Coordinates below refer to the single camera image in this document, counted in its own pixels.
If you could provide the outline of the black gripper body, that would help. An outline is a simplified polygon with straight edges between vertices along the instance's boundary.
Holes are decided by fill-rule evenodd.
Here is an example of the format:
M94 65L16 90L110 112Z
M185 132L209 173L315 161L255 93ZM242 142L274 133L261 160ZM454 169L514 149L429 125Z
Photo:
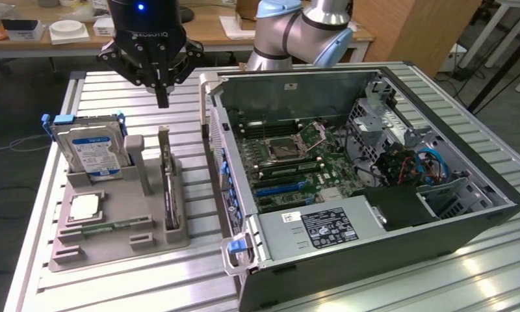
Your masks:
M108 1L108 10L115 27L112 40L134 61L142 60L138 44L145 47L163 83L163 46L173 63L187 42L179 2Z

